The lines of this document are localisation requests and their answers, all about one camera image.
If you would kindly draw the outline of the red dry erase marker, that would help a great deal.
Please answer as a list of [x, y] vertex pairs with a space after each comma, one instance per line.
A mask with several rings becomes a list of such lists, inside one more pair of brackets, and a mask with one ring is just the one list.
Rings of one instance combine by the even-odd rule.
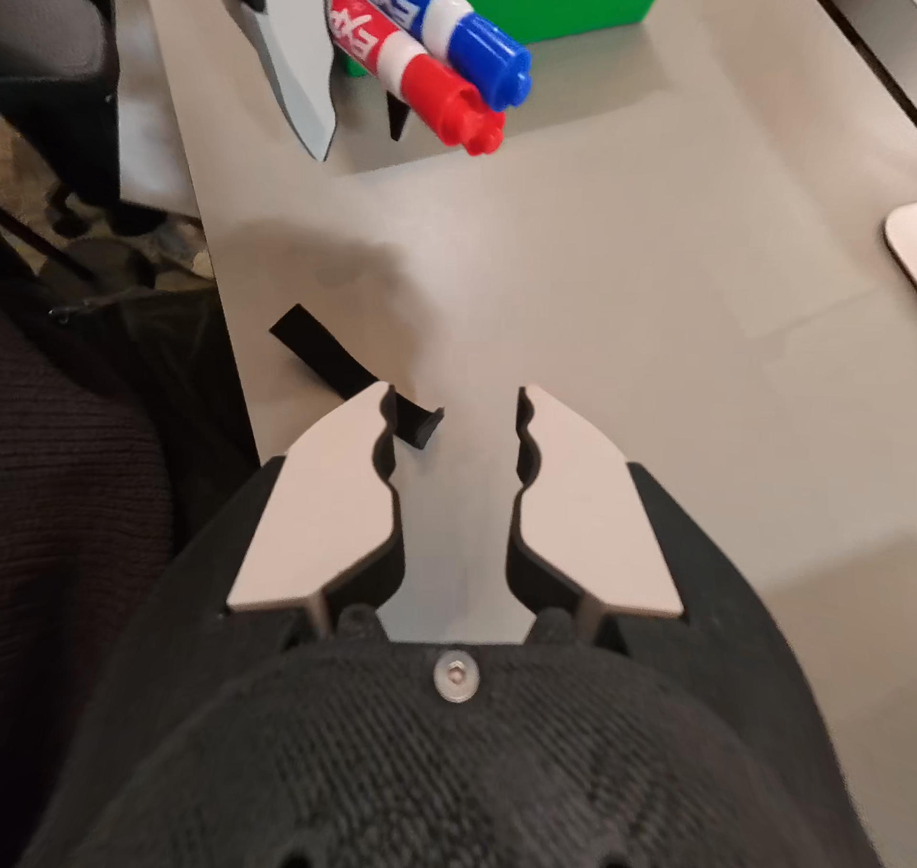
[[505, 117], [480, 92], [368, 0], [326, 0], [336, 46], [412, 109], [445, 146], [469, 155], [496, 152]]

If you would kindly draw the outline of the white rounded tray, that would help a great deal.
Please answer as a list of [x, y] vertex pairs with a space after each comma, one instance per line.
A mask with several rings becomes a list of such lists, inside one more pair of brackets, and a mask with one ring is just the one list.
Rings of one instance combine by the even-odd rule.
[[889, 253], [916, 288], [916, 202], [892, 209], [883, 223]]

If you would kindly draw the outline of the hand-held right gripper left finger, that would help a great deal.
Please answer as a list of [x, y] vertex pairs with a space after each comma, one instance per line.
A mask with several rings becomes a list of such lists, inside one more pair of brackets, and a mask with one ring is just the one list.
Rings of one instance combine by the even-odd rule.
[[405, 578], [395, 471], [396, 392], [376, 383], [287, 450], [226, 598], [232, 613], [304, 610], [332, 632], [350, 605], [378, 609]]

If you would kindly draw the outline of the blue dry erase marker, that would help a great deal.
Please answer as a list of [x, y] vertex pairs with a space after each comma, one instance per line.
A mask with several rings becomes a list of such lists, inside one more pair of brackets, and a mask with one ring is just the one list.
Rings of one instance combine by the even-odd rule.
[[367, 0], [451, 66], [496, 112], [520, 107], [531, 87], [528, 49], [476, 13], [467, 0]]

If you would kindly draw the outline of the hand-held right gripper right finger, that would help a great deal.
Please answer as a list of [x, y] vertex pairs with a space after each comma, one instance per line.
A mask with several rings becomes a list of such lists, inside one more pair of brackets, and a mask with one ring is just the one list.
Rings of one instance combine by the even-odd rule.
[[515, 432], [514, 598], [535, 615], [567, 612], [588, 643], [613, 617], [681, 619], [684, 602], [625, 454], [541, 386], [519, 388]]

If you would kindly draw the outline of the closed laptop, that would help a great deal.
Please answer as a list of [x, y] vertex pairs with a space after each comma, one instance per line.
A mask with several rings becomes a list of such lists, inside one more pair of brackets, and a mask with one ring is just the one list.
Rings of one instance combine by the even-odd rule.
[[915, 0], [831, 0], [869, 61], [916, 121]]

